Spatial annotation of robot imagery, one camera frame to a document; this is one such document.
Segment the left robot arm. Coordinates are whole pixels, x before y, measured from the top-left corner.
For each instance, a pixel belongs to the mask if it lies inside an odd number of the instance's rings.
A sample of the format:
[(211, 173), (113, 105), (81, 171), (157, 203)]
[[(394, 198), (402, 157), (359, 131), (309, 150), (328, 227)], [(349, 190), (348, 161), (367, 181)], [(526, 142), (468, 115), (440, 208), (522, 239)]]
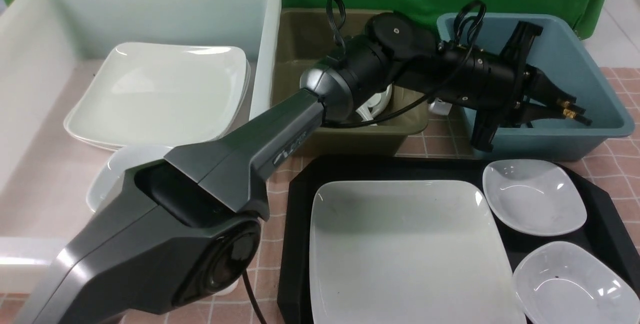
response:
[(256, 254), (270, 208), (266, 180), (320, 126), (397, 85), (475, 110), (470, 144), (491, 151), (501, 126), (542, 119), (590, 125), (576, 98), (527, 64), (542, 27), (516, 24), (498, 55), (476, 46), (486, 14), (475, 0), (439, 41), (399, 12), (370, 18), (301, 76), (301, 89), (221, 139), (177, 146), (125, 171), (114, 198), (60, 251), (16, 323), (117, 323), (130, 309), (165, 314), (227, 288)]

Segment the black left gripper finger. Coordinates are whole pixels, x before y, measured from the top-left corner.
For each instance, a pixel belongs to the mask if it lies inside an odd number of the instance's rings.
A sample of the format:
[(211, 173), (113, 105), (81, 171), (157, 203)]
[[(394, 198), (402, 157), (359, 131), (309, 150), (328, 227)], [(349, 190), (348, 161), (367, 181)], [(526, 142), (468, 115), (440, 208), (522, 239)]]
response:
[(546, 106), (573, 105), (576, 97), (554, 84), (542, 70), (530, 66), (530, 98)]
[(570, 103), (569, 101), (561, 101), (559, 105), (556, 104), (551, 106), (526, 103), (525, 123), (544, 119), (570, 119), (579, 122), (582, 125), (590, 126), (593, 121), (585, 116), (585, 112), (586, 109)]

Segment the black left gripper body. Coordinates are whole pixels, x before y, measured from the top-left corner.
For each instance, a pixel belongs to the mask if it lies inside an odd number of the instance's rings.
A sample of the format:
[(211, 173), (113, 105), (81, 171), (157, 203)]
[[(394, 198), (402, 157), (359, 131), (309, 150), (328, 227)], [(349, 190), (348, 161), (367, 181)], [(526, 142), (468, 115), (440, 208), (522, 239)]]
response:
[(470, 144), (479, 151), (492, 151), (494, 135), (501, 126), (518, 126), (546, 117), (541, 100), (530, 98), (530, 81), (539, 80), (538, 70), (527, 58), (543, 28), (519, 21), (499, 55), (490, 55), (470, 44), (454, 48), (449, 45), (444, 60), (461, 68), (455, 77), (438, 91), (438, 98), (476, 111)]

